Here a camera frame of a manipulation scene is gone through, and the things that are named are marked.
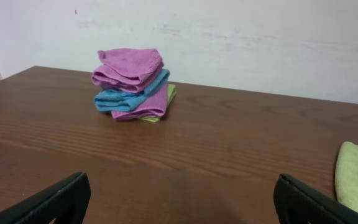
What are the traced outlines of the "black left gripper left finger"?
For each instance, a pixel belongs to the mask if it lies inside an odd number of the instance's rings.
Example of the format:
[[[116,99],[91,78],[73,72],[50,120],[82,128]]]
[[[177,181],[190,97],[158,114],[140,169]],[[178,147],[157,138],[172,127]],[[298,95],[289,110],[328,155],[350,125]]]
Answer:
[[[84,172],[74,173],[0,212],[0,224],[82,224],[91,188]]]

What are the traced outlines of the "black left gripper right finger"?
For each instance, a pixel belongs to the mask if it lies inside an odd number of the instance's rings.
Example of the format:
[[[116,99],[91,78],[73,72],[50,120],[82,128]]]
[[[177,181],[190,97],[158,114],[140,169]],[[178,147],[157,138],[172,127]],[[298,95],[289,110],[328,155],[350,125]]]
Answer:
[[[280,174],[273,202],[281,224],[358,224],[358,213],[288,175]]]

